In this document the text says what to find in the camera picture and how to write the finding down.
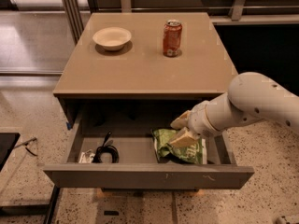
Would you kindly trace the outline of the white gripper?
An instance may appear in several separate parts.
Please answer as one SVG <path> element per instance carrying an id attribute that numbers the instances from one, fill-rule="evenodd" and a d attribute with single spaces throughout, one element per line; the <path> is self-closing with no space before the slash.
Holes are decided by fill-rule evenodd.
<path id="1" fill-rule="evenodd" d="M 168 141 L 169 145 L 173 147 L 188 147 L 194 145 L 200 137 L 209 138 L 221 134 L 220 131 L 212 126 L 208 119 L 206 113 L 208 104 L 209 101 L 204 101 L 194 106 L 191 111 L 185 111 L 171 122 L 170 126 L 173 129 L 181 130 Z"/>

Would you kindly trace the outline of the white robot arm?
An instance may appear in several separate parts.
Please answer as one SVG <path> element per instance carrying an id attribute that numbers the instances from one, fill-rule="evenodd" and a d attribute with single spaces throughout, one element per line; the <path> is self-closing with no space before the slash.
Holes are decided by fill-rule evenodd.
<path id="1" fill-rule="evenodd" d="M 200 138 L 215 137 L 229 128 L 262 119 L 299 133 L 299 96 L 262 74 L 242 73 L 233 78 L 226 93 L 201 102 L 173 120 L 171 127 L 178 133 L 169 144 L 187 147 Z"/>

